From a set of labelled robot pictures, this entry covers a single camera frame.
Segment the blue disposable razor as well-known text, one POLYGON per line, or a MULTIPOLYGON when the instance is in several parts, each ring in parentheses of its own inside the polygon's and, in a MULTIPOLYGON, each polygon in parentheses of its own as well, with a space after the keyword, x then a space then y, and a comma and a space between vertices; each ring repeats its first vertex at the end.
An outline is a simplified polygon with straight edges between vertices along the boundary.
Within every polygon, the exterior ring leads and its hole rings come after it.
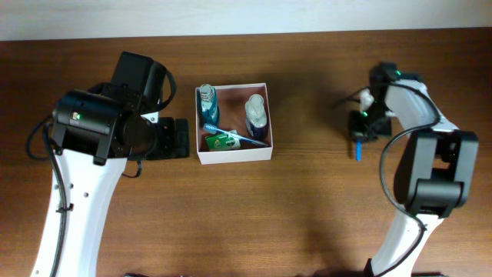
POLYGON ((357 162, 360 162, 362 160, 362 146, 363 146, 363 142, 361 140, 357 140, 356 151, 355 151, 355 157, 357 162))

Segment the blue white toothbrush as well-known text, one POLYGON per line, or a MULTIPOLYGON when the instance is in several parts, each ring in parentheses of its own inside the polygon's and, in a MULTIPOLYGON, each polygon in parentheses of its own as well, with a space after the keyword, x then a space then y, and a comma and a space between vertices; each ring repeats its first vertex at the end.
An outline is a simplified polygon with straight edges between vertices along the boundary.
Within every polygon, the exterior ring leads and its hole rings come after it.
POLYGON ((226 135, 229 135, 235 139, 250 143, 252 145, 261 146, 261 147, 268 147, 269 146, 269 144, 266 142, 261 142, 258 140, 254 140, 252 138, 245 137, 243 135, 239 135, 239 134, 236 134, 233 132, 225 131, 225 130, 220 129, 217 126, 209 124, 209 123, 205 123, 203 126, 203 129, 210 134, 217 134, 217 133, 226 134, 226 135))

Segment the green soap bar box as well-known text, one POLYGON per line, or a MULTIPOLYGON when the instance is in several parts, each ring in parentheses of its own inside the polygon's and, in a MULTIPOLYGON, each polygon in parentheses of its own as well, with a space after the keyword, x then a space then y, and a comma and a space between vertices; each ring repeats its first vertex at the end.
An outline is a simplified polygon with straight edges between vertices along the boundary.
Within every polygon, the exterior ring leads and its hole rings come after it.
POLYGON ((207 136, 205 142, 208 150, 211 152, 238 150, 241 148, 241 143, 238 138, 234 138, 223 132, 207 136))

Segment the green Listerine mouthwash bottle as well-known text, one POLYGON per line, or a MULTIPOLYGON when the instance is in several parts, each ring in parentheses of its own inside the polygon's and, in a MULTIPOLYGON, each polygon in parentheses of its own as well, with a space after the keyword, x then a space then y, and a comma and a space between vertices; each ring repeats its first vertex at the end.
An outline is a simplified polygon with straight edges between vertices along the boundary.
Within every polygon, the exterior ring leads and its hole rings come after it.
POLYGON ((198 89, 199 105, 203 123, 218 126, 220 121, 220 109, 218 96, 214 86, 203 84, 198 89))

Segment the white cardboard box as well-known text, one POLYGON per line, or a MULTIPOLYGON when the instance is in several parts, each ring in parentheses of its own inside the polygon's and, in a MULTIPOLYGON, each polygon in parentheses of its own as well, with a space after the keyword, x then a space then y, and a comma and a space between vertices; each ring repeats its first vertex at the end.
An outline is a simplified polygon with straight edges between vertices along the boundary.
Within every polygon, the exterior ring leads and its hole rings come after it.
POLYGON ((220 129, 227 131, 235 130, 238 134, 249 136, 246 126, 245 103, 254 94, 259 94, 264 99, 264 109, 267 116, 268 132, 265 142, 267 147, 241 142, 241 147, 236 150, 211 151, 206 143, 206 138, 210 135, 203 130, 203 120, 201 118, 201 106, 199 105, 199 88, 195 89, 195 142, 198 157, 201 164, 221 164, 232 162, 253 162, 271 159, 273 152, 273 134, 271 127, 270 107, 268 102, 268 89, 264 83, 253 83, 243 85, 218 85, 216 87, 218 97, 218 109, 220 112, 220 129))

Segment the clear blue soap pump bottle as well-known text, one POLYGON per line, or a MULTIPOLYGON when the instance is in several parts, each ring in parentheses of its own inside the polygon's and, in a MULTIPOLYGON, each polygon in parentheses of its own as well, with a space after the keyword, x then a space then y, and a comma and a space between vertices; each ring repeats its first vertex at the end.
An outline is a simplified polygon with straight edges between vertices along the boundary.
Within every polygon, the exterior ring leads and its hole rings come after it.
POLYGON ((268 135, 268 117, 263 97, 253 94, 245 103, 244 108, 245 124, 249 134, 256 140, 265 140, 268 135))

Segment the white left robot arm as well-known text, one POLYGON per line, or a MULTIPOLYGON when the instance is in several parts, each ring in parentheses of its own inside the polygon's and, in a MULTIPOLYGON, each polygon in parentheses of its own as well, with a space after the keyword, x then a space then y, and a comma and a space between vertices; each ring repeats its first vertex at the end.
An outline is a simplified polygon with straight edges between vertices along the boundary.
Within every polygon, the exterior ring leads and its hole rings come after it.
POLYGON ((189 124, 160 117, 177 88, 154 59, 120 55, 109 82, 74 89, 39 129, 52 166, 52 192, 34 276, 93 276, 111 197, 126 165, 190 154, 189 124))

